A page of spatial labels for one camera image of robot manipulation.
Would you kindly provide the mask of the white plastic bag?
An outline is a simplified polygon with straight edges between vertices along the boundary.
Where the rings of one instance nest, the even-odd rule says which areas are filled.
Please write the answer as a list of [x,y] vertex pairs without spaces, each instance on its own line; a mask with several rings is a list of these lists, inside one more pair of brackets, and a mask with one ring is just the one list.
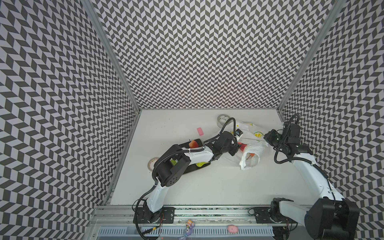
[[247,147],[243,152],[238,150],[231,161],[238,164],[242,171],[250,170],[261,162],[262,157],[270,148],[270,145],[264,140],[268,131],[255,123],[240,121],[237,123],[237,129],[243,132],[238,143],[247,144]]

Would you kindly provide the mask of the green fake pear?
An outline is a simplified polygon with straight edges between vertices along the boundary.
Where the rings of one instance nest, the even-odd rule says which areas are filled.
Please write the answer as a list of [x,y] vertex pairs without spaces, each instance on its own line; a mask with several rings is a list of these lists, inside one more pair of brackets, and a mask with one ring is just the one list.
[[196,163],[196,166],[198,168],[201,168],[202,166],[206,165],[206,164],[209,164],[209,162],[200,162],[200,163]]

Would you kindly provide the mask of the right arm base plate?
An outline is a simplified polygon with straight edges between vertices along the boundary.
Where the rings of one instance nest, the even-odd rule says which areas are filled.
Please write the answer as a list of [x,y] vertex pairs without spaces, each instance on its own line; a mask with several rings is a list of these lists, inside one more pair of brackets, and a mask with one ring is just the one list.
[[273,216],[270,207],[254,207],[249,210],[249,214],[254,216],[257,224],[286,224],[287,219]]

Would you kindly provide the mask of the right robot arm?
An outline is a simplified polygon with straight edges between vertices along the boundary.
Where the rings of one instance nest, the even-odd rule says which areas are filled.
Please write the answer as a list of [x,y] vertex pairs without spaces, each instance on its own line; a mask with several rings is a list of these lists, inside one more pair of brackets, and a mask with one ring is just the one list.
[[299,114],[292,115],[284,122],[281,133],[271,130],[264,140],[276,151],[276,164],[290,163],[297,169],[315,202],[310,208],[305,208],[293,200],[274,198],[270,219],[276,223],[292,220],[304,226],[313,240],[353,240],[360,209],[338,192],[328,174],[318,165],[310,147],[302,144],[299,120]]

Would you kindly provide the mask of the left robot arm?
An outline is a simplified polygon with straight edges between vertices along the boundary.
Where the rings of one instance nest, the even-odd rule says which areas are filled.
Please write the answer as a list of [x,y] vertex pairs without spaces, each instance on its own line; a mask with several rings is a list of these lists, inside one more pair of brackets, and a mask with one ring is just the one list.
[[234,156],[243,134],[236,127],[236,120],[229,118],[219,133],[208,140],[196,139],[171,146],[154,164],[152,179],[155,184],[136,202],[134,224],[173,223],[175,208],[164,205],[170,187],[183,175],[209,166],[225,153]]

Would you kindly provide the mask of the peach fake apple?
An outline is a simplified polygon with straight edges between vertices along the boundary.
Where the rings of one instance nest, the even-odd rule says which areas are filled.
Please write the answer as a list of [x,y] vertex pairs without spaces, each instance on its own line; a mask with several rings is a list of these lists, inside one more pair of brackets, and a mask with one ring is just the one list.
[[200,139],[192,140],[190,143],[188,143],[188,146],[190,149],[196,149],[201,148],[203,146],[203,143]]

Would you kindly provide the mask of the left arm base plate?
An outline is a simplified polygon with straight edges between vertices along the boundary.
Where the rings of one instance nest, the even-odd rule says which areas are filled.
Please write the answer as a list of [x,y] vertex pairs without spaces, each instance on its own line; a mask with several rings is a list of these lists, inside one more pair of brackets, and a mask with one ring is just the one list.
[[136,224],[172,224],[175,217],[175,208],[163,207],[161,210],[152,213],[147,207],[138,207],[135,211],[134,223]]

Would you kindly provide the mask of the red fake strawberry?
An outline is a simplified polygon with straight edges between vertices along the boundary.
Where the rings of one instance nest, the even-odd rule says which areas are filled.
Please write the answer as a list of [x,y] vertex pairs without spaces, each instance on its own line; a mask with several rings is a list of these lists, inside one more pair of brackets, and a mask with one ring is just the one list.
[[239,146],[240,146],[239,150],[243,152],[245,150],[245,148],[247,147],[247,144],[239,143]]

